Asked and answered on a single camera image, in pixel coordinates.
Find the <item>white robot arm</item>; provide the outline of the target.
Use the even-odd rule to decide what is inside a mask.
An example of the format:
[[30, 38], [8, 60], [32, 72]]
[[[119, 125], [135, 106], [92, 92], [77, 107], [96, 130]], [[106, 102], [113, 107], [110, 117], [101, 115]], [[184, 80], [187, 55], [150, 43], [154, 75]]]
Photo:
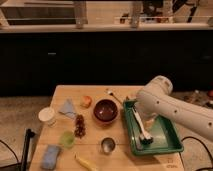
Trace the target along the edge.
[[154, 77], [136, 94], [142, 114], [146, 118], [159, 114], [213, 142], [213, 109], [173, 98], [172, 90], [173, 84], [167, 77]]

